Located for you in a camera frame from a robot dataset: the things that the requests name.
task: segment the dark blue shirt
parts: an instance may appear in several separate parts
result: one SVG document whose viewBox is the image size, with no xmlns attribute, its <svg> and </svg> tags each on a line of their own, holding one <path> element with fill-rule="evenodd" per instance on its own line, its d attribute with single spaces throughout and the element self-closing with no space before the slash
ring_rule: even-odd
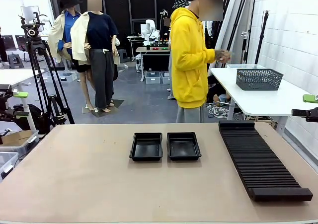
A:
<svg viewBox="0 0 318 224">
<path fill-rule="evenodd" d="M 88 12 L 87 39 L 92 49 L 108 49 L 112 51 L 112 37 L 118 30 L 112 18 L 107 14 Z"/>
<path fill-rule="evenodd" d="M 76 14 L 75 16 L 72 16 L 68 11 L 65 11 L 64 18 L 65 18 L 65 25 L 64 25 L 64 34 L 63 34 L 63 40 L 65 43 L 72 42 L 71 39 L 71 28 L 73 27 L 75 21 L 80 17 L 79 14 Z M 64 46 L 64 42 L 62 40 L 58 43 L 58 50 L 62 51 Z M 72 50 L 67 49 L 68 53 L 71 55 Z"/>
</svg>

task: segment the black hat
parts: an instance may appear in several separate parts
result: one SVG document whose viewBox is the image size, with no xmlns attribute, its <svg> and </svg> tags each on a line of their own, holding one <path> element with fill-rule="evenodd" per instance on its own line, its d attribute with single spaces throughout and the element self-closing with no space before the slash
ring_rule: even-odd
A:
<svg viewBox="0 0 318 224">
<path fill-rule="evenodd" d="M 79 0 L 60 0 L 60 8 L 67 9 L 81 3 Z"/>
<path fill-rule="evenodd" d="M 186 7 L 186 6 L 189 6 L 189 5 L 190 4 L 189 4 L 188 0 L 175 0 L 172 9 L 177 9 L 177 8 L 180 8 L 180 7 Z"/>
</svg>

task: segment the gray trousers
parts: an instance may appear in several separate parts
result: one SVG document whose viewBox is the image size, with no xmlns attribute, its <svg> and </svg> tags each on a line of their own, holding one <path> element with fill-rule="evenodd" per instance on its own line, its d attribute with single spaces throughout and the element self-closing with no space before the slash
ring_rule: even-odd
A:
<svg viewBox="0 0 318 224">
<path fill-rule="evenodd" d="M 114 84 L 114 58 L 111 52 L 90 49 L 89 59 L 95 83 L 95 106 L 105 109 L 110 104 Z"/>
<path fill-rule="evenodd" d="M 178 107 L 176 123 L 203 123 L 205 103 L 197 108 Z"/>
</svg>

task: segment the cardboard box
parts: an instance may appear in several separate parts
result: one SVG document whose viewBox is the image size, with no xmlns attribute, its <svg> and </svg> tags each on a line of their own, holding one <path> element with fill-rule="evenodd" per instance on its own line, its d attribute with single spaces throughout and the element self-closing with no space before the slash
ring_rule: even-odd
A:
<svg viewBox="0 0 318 224">
<path fill-rule="evenodd" d="M 32 131 L 19 131 L 2 137 L 2 145 L 0 146 L 21 146 L 28 138 L 32 136 Z"/>
</svg>

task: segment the black slotted rack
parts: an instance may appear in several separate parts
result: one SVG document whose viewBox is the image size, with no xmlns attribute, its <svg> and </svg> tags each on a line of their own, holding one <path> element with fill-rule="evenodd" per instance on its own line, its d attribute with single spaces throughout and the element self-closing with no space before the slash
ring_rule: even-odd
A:
<svg viewBox="0 0 318 224">
<path fill-rule="evenodd" d="M 292 174 L 254 128 L 254 122 L 220 121 L 219 130 L 241 181 L 254 201 L 310 201 Z"/>
</svg>

